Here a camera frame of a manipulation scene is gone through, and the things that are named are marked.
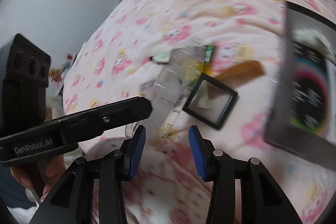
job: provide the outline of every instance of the bed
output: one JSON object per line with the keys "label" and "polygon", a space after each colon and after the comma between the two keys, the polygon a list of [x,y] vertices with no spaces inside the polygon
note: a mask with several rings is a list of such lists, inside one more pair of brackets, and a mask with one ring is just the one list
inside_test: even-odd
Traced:
{"label": "bed", "polygon": [[[336,173],[262,141],[282,60],[283,1],[123,0],[83,45],[67,74],[63,92],[65,113],[137,96],[140,85],[155,79],[162,69],[150,62],[149,57],[183,47],[191,36],[217,45],[212,75],[244,60],[258,60],[266,75],[238,88],[239,100],[220,131],[182,112],[174,125],[174,134],[158,152],[198,179],[187,137],[189,126],[196,124],[204,138],[231,157],[259,158],[303,223],[314,223],[336,190]],[[289,1],[336,22],[335,0]],[[124,128],[117,128],[80,145],[89,153],[101,140],[121,136]],[[210,184],[204,187],[211,189]],[[239,221],[239,199],[236,207]]]}

